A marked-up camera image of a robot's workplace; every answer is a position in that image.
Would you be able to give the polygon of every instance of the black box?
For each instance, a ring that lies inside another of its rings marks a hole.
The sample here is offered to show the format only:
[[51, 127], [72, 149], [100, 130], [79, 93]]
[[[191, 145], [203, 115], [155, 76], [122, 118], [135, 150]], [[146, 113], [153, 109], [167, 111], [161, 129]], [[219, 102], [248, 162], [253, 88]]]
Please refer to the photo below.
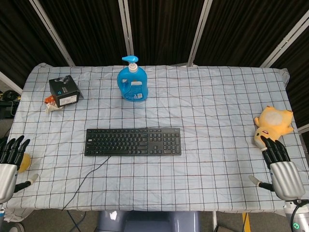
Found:
[[58, 107], [76, 103], [82, 96], [70, 75], [49, 80], [49, 87]]

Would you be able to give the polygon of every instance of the stuffed toy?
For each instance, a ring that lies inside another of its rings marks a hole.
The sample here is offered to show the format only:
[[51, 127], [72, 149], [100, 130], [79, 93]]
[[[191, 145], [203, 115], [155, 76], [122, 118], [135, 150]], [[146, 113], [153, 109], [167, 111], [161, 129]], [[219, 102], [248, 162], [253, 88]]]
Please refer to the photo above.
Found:
[[276, 110], [272, 106], [267, 106], [260, 117], [254, 119], [255, 124], [259, 127], [254, 134], [254, 141], [261, 151], [267, 149], [261, 135], [271, 138], [273, 141], [278, 140], [280, 136], [294, 130], [290, 126], [292, 118], [293, 112], [290, 110]]

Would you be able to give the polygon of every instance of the tablecloth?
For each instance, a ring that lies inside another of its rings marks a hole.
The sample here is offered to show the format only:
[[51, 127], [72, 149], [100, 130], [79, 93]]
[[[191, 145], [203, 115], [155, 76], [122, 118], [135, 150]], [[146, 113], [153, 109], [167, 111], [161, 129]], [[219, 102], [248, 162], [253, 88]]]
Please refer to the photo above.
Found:
[[[87, 128], [179, 127], [181, 156], [111, 157], [90, 174], [66, 209], [277, 211], [275, 193], [257, 188], [248, 176], [271, 182], [253, 141], [253, 119], [267, 105], [291, 109], [281, 70], [240, 67], [146, 66], [144, 102], [121, 97], [123, 66], [36, 66], [23, 89], [10, 138], [31, 139], [28, 171], [33, 186], [15, 193], [5, 207], [62, 209], [83, 178], [106, 157], [85, 157]], [[46, 114], [49, 79], [71, 75], [84, 99]], [[300, 171], [309, 197], [308, 165], [293, 120], [281, 138]]]

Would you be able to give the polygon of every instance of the black keyboard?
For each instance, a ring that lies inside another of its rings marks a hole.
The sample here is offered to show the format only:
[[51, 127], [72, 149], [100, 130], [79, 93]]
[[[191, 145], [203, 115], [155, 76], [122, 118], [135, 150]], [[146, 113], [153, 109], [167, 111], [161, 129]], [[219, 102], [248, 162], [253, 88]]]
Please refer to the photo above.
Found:
[[181, 155], [179, 128], [87, 129], [85, 156]]

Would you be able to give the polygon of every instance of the blue bottle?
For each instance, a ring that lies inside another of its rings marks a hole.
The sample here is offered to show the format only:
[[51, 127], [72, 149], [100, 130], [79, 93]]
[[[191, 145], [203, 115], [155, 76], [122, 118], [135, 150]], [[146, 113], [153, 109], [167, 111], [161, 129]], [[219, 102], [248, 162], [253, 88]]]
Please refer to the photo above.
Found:
[[117, 77], [117, 84], [121, 95], [128, 101], [143, 101], [147, 98], [147, 74], [135, 62], [139, 61], [136, 56], [122, 57], [128, 61], [128, 67], [122, 69]]

